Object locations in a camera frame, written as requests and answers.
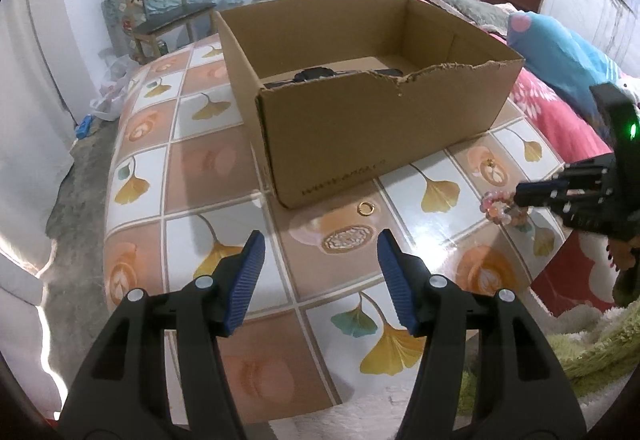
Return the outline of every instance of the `yellow ginkgo leaf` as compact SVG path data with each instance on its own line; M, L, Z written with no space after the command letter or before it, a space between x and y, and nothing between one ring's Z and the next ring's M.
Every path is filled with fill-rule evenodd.
M169 86L168 84L158 84L158 86L153 87L152 89L150 89L146 94L145 97L157 97L158 95L162 95L165 93L165 91L170 90L171 86Z
M228 100L217 100L213 102L212 100L208 100L204 108L198 110L193 115L191 115L192 120L206 120L207 118L211 118L213 116L218 116L220 113L225 112L231 106L231 102Z
M131 175L129 180L127 180L117 192L114 201L120 205L130 204L135 202L147 191L149 191L149 182L135 175Z
M524 140L524 159L527 162L539 162L542 158L542 146L535 140Z
M216 269L222 258L240 254L240 252L242 252L241 246L223 245L218 241L214 242L209 255L193 273L193 279L200 276L210 276L213 274L213 271Z
M427 189L422 197L422 210L425 213L446 213L458 204L460 186L448 180L433 181L426 179Z
M556 234L546 227L536 227L536 233L533 238L533 254L534 256L549 256L554 251L556 245Z
M208 59L210 57L215 57L216 55L222 54L222 50L218 50L216 48L213 48L213 46L210 47L210 48L211 48L211 50L209 50L206 54L204 54L202 56L203 59Z
M415 338L407 330L398 330L384 323L382 337L360 363L360 372L367 375L397 375L412 368L424 351L424 337Z

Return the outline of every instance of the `ginkgo leaf print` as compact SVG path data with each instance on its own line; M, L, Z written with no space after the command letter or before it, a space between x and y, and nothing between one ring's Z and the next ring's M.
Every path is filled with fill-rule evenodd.
M431 180L420 168L410 164L427 182L420 207L425 213L447 213L458 204L460 186L449 180Z
M371 335L378 331L376 322L362 309L362 294L358 293L358 295L360 296L360 302L356 308L331 317L331 322L338 330L345 335L356 338Z
M222 54L222 50L215 48L215 46L213 45L209 45L209 48L211 48L211 50L209 50L206 54L202 56L203 59L209 59L210 57L215 57L217 55Z
M168 84L162 84L162 79L159 79L158 82L148 84L146 87L151 89L145 94L145 97L157 97L171 89L171 86Z
M393 376L405 368L414 367L422 356L426 338L415 338L407 330L391 326L380 306L364 292L361 294L376 309L383 326L382 337L362 359L360 372L366 375Z
M124 183L124 185L118 190L113 199L117 204L126 205L135 202L138 198L140 198L144 193L149 191L149 182L147 182L143 178L138 178L136 176L136 157L131 157L131 168L129 169L129 164L120 168L118 171L118 179L124 180L128 175L129 179Z
M211 100L207 94L200 94L207 99L207 103L191 115L192 120L207 120L226 112L231 107L231 102L228 100Z
M193 279L196 279L200 276L210 276L215 271L216 267L220 263L223 258L227 256L233 256L235 254L240 254L242 252L241 246L234 245L223 245L218 240L216 236L216 231L213 229L213 226L209 223L209 221L202 216L202 214L196 214L207 226L209 232L211 233L211 237L213 238L213 246L211 247L211 251L209 255L202 261L202 263L197 267L196 271L193 273Z
M533 224L536 233L533 238L533 254L538 257L549 256L556 246L556 234L547 227L539 227Z
M527 221L524 225L516 227L520 232L533 233L533 255L539 258L550 256L556 247L556 234L552 229L548 227L540 227L537 225L530 216L527 217Z
M507 131L517 136L524 145L524 160L527 162L540 162L542 159L542 144L535 140L524 140L519 134L510 128Z

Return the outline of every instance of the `teal ginkgo leaf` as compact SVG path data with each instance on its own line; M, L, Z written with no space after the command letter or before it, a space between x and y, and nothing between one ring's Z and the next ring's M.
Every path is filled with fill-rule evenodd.
M378 325L362 309L362 295L356 308L334 315L331 317L331 322L343 334L356 338L373 335L378 331Z
M125 180L131 174L131 169L129 169L129 164L124 165L120 169L118 169L118 180Z
M533 230L533 226L529 223L528 219L523 224L515 226L515 228L524 234Z

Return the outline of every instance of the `blue gripper pad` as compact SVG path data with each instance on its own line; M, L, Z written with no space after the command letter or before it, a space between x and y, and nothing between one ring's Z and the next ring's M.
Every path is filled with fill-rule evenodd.
M389 229L378 235L378 263L398 320L414 335L418 331L417 309L422 304L424 283L431 274L420 258L400 250Z
M264 264L264 253L264 236L254 230L242 252L223 258L211 276L220 289L220 297L224 298L222 325L228 335L244 321Z

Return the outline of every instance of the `gold ring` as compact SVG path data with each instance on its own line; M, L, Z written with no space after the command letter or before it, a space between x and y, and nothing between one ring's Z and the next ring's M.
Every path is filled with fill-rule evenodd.
M376 206L371 202L360 202L358 204L358 214L360 216L371 216L375 210Z

